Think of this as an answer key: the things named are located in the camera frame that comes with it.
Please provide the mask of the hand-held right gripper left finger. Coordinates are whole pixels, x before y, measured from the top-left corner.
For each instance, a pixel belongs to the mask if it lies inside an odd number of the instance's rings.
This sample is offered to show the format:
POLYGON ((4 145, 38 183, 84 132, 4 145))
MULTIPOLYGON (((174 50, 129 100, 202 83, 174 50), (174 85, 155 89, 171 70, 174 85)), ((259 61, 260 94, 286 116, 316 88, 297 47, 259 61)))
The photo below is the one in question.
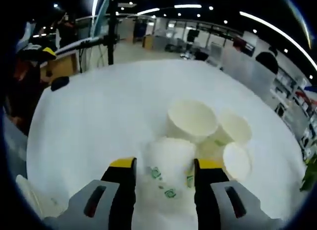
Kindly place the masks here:
POLYGON ((44 218, 50 230, 130 230, 136 203, 135 157, 113 161, 100 180, 75 193, 58 217, 44 218))

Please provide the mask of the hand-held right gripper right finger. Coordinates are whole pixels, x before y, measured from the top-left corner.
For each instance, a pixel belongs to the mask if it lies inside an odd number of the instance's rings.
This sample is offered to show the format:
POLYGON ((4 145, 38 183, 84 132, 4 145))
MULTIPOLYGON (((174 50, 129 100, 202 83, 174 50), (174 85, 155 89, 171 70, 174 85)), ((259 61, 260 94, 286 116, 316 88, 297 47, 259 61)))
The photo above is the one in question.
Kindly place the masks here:
POLYGON ((221 164, 194 160, 194 202, 199 230, 278 230, 281 219, 270 218, 260 200, 235 180, 221 164))

